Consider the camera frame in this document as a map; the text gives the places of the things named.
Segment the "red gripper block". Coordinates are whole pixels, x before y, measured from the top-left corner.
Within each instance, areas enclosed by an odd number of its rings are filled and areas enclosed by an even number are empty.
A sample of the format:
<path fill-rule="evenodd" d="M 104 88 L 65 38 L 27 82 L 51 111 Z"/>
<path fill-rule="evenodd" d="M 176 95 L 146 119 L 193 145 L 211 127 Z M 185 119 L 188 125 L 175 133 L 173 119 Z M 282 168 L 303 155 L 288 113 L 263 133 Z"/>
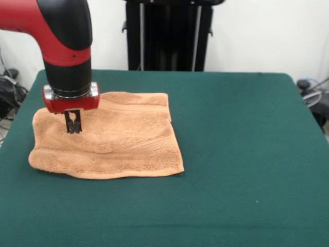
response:
<path fill-rule="evenodd" d="M 63 98 L 56 96 L 50 85 L 43 87 L 43 99 L 45 106 L 51 113 L 64 113 L 67 132 L 70 134 L 82 132 L 80 109 L 92 110 L 99 106 L 100 89 L 96 82 L 90 84 L 89 92 L 86 95 L 76 98 Z M 74 110 L 75 120 L 73 121 L 68 111 Z"/>

